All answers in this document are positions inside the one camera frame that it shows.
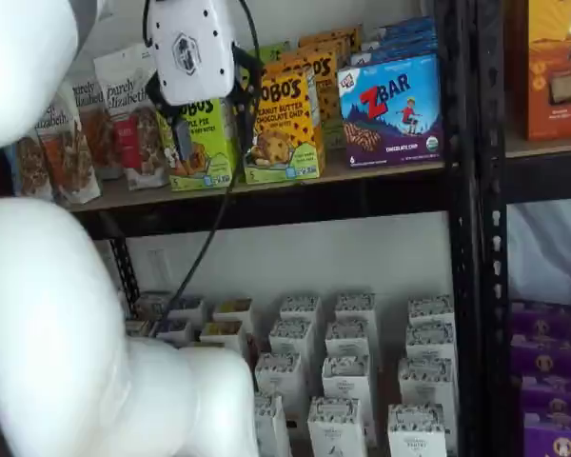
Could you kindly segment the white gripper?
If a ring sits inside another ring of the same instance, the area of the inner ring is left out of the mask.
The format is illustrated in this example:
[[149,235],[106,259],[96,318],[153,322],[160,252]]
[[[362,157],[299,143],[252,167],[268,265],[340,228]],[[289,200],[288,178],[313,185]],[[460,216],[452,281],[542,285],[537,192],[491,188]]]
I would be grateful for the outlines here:
[[[226,1],[167,0],[149,3],[151,54],[157,74],[146,93],[170,128],[178,159],[189,159],[191,140],[183,106],[214,98],[235,110],[242,154],[251,148],[262,94],[263,62],[234,44]],[[235,70],[248,73],[244,85]]]

